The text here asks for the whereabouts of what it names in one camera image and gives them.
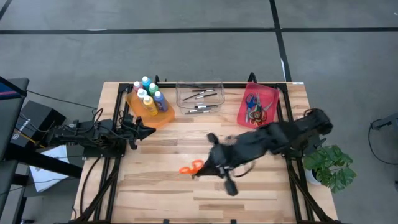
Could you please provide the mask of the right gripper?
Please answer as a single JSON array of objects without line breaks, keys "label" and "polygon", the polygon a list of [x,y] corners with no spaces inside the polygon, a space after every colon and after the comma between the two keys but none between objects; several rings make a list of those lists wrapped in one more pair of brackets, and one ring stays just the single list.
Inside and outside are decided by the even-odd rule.
[{"label": "right gripper", "polygon": [[236,196],[238,189],[229,172],[241,165],[241,161],[233,145],[220,143],[214,133],[207,134],[208,141],[213,147],[210,149],[209,159],[198,169],[195,176],[216,176],[224,180],[224,188],[230,196]]}]

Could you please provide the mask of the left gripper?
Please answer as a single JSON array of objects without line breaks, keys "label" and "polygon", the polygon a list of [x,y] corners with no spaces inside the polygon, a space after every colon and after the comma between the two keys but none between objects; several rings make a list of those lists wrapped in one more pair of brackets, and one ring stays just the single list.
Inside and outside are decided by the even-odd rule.
[{"label": "left gripper", "polygon": [[132,150],[138,148],[137,141],[143,141],[145,138],[149,137],[149,135],[140,136],[137,134],[152,134],[156,132],[155,128],[148,127],[144,124],[141,116],[136,118],[135,124],[133,123],[132,116],[128,116],[127,118],[122,117],[120,119],[120,125],[123,135],[127,138],[127,143]]}]

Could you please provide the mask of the orange-handled scissors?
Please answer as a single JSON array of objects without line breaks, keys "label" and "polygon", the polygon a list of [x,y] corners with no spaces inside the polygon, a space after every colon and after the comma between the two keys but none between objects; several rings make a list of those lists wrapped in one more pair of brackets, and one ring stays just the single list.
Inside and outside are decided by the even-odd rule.
[{"label": "orange-handled scissors", "polygon": [[203,167],[205,161],[201,159],[196,159],[191,162],[190,166],[185,166],[179,168],[178,172],[182,175],[189,175],[191,178],[195,178],[196,173]]}]

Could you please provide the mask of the yellow paint bottle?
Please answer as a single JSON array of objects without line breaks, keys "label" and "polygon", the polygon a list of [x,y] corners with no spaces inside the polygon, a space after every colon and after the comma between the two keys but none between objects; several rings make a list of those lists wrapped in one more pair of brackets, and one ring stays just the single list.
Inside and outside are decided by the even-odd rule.
[{"label": "yellow paint bottle", "polygon": [[154,99],[151,96],[146,95],[142,102],[151,116],[156,116],[158,114]]}]

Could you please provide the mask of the blue-handled scissors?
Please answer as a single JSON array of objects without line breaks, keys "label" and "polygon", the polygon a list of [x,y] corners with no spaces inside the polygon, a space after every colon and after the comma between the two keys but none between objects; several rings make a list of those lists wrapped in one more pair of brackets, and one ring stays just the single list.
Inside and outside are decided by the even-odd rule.
[{"label": "blue-handled scissors", "polygon": [[245,119],[247,123],[249,122],[249,113],[256,106],[256,104],[257,104],[257,97],[253,93],[248,94],[248,96],[246,97],[246,119]]}]

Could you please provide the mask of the orange translucent plastic bin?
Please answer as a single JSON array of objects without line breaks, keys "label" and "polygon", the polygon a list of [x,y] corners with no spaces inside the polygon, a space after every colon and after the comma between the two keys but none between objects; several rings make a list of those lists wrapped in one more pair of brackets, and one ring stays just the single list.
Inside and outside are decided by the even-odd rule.
[{"label": "orange translucent plastic bin", "polygon": [[149,114],[143,102],[137,97],[137,93],[135,91],[128,93],[125,100],[134,116],[141,116],[144,124],[148,127],[159,129],[165,124],[173,121],[175,118],[175,111],[167,100],[168,110],[166,112],[160,111],[155,103],[158,110],[158,114],[156,116],[151,116]]}]

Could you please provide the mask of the clear plastic bin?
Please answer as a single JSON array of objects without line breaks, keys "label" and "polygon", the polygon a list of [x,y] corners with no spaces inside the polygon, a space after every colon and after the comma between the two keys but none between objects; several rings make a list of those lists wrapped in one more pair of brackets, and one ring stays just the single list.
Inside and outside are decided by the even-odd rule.
[{"label": "clear plastic bin", "polygon": [[[215,89],[214,91],[206,91],[202,95],[211,93],[217,93],[215,96],[209,96],[206,98],[195,99],[190,98],[182,101],[184,98],[192,96],[198,92],[192,92],[192,90],[201,89]],[[177,82],[176,83],[176,104],[179,107],[182,114],[186,114],[189,110],[194,110],[195,105],[219,105],[217,108],[210,109],[210,113],[219,112],[221,106],[225,102],[224,86],[221,80],[208,81],[208,82]]]}]

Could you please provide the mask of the red translucent plastic bin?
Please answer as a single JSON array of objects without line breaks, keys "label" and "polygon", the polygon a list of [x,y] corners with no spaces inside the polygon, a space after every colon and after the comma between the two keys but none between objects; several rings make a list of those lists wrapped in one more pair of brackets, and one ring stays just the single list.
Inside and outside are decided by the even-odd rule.
[{"label": "red translucent plastic bin", "polygon": [[247,128],[257,128],[274,121],[279,90],[250,82],[246,85],[237,123]]}]

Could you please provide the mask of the white plant pot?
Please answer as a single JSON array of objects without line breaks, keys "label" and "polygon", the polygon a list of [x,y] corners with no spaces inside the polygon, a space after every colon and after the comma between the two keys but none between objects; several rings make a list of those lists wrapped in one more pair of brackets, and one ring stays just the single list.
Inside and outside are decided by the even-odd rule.
[{"label": "white plant pot", "polygon": [[305,169],[306,180],[313,185],[321,185],[321,183],[316,179],[316,172],[314,170]]}]

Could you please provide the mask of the white paper sheet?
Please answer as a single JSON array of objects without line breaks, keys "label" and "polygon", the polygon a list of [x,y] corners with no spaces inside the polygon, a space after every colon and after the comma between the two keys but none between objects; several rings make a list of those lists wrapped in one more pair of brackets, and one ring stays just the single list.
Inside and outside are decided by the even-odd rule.
[{"label": "white paper sheet", "polygon": [[[62,145],[46,149],[44,152],[42,152],[42,154],[71,164],[72,159],[78,159],[80,162],[82,161],[83,147],[79,145]],[[74,177],[69,175],[59,174],[34,166],[29,166],[29,169],[30,175],[32,176],[34,183],[34,190],[36,193],[42,193],[63,180],[75,179]]]}]

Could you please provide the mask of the black cardboard box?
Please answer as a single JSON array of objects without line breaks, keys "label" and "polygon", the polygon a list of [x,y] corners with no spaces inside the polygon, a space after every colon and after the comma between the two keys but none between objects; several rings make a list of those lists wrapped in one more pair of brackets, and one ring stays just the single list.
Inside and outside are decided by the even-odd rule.
[{"label": "black cardboard box", "polygon": [[24,148],[44,148],[50,130],[63,124],[66,117],[57,110],[28,101],[21,109],[10,143]]}]

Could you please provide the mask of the green leafy plant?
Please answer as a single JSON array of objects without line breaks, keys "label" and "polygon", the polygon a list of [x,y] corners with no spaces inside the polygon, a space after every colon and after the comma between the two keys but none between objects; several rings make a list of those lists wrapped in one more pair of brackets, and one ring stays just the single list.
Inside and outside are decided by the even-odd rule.
[{"label": "green leafy plant", "polygon": [[351,168],[353,159],[337,145],[319,147],[303,158],[303,166],[315,174],[321,185],[333,194],[341,192],[354,182],[357,173]]}]

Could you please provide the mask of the black side desk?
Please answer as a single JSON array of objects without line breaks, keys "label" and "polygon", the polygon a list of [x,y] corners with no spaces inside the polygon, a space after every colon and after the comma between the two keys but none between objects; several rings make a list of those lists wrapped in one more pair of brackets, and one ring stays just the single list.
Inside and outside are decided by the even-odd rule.
[{"label": "black side desk", "polygon": [[14,181],[18,163],[36,166],[79,179],[82,168],[10,143],[24,98],[28,78],[0,76],[0,219]]}]

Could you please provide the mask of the grey chair base leg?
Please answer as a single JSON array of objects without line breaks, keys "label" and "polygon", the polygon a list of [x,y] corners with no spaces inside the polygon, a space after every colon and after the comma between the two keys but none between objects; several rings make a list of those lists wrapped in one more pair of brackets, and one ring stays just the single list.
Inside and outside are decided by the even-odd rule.
[{"label": "grey chair base leg", "polygon": [[379,130],[384,126],[392,126],[398,132],[398,113],[391,114],[385,118],[377,119],[371,123],[371,129]]}]

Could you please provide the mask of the black aluminium rig frame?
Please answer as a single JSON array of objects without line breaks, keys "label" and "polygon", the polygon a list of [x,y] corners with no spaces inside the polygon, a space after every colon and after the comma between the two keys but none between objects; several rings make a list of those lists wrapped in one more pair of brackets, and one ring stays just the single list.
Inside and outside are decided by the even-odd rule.
[{"label": "black aluminium rig frame", "polygon": [[[232,170],[238,188],[230,196],[224,180],[216,176],[191,178],[179,174],[196,159],[206,161],[212,144],[207,134],[221,142],[255,128],[237,123],[246,85],[250,82],[276,88],[279,101],[273,122],[294,121],[309,112],[303,83],[223,82],[225,102],[219,112],[185,115],[176,104],[176,83],[158,82],[175,111],[173,121],[143,141],[124,157],[86,158],[75,201],[76,217],[62,224],[170,224],[292,223],[342,224],[328,187],[310,186],[305,178],[305,149],[315,145],[313,134],[285,154],[271,154]],[[102,119],[116,119],[120,111],[134,116],[125,97],[130,82],[106,82],[99,107]]]}]

